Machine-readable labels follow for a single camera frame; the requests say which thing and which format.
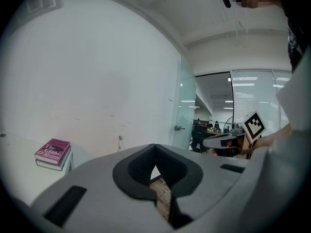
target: desk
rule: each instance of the desk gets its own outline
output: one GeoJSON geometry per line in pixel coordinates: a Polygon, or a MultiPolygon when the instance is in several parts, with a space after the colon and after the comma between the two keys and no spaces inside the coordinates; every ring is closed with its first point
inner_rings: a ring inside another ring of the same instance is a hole
{"type": "Polygon", "coordinates": [[[69,154],[62,171],[37,166],[35,152],[43,143],[27,140],[9,132],[0,132],[0,171],[1,178],[11,196],[27,205],[48,188],[64,177],[73,168],[72,152],[69,154]]]}
{"type": "Polygon", "coordinates": [[[223,134],[223,133],[218,133],[218,132],[215,132],[215,131],[209,131],[209,130],[207,130],[206,132],[207,132],[207,133],[209,133],[209,134],[217,134],[217,135],[223,134]]]}

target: door handle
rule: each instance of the door handle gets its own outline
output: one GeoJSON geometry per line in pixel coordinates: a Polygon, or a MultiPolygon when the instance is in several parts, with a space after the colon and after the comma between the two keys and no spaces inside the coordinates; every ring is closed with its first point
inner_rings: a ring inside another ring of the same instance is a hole
{"type": "Polygon", "coordinates": [[[180,130],[184,130],[184,129],[185,128],[182,128],[181,126],[177,126],[177,125],[174,126],[175,131],[180,131],[180,130]]]}

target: book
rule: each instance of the book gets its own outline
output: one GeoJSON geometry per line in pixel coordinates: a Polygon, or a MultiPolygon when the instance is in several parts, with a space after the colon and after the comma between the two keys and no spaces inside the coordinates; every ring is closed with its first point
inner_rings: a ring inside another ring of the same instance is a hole
{"type": "Polygon", "coordinates": [[[69,150],[69,147],[70,142],[51,139],[35,153],[35,158],[40,161],[59,165],[69,150]]]}
{"type": "Polygon", "coordinates": [[[37,163],[38,166],[46,167],[46,168],[53,169],[53,170],[62,171],[63,167],[65,165],[65,162],[66,162],[68,156],[70,155],[70,152],[71,152],[71,147],[69,147],[68,151],[66,152],[66,154],[62,158],[62,161],[58,165],[47,163],[47,162],[40,161],[40,160],[36,160],[35,162],[37,163]]]}

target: pink book cover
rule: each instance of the pink book cover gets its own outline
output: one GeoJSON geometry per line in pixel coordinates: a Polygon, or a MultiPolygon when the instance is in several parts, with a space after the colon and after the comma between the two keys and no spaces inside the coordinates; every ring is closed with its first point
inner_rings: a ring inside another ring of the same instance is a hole
{"type": "Polygon", "coordinates": [[[35,153],[35,158],[58,165],[69,150],[69,146],[70,142],[51,139],[35,153]]]}

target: gray plastic surface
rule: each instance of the gray plastic surface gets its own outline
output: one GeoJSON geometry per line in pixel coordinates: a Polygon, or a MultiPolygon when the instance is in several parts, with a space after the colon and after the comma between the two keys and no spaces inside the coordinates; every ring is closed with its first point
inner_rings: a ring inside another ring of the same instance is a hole
{"type": "Polygon", "coordinates": [[[196,190],[189,196],[177,198],[180,211],[192,218],[198,218],[221,200],[241,176],[240,173],[220,168],[222,164],[246,167],[248,163],[248,160],[244,159],[198,154],[163,146],[194,161],[203,171],[203,179],[196,190]]]}
{"type": "Polygon", "coordinates": [[[112,178],[121,159],[145,146],[127,149],[88,161],[44,191],[32,204],[41,215],[72,186],[87,189],[63,228],[69,232],[167,232],[172,227],[151,201],[135,200],[124,194],[112,178]]]}
{"type": "Polygon", "coordinates": [[[69,232],[253,232],[268,226],[295,198],[310,169],[311,132],[293,132],[247,160],[204,155],[164,146],[195,163],[203,179],[189,196],[177,198],[193,222],[174,230],[154,204],[129,198],[112,179],[115,164],[140,146],[89,161],[43,192],[32,208],[43,215],[72,185],[87,188],[64,230],[69,232]],[[242,174],[220,168],[245,167],[242,174]]]}

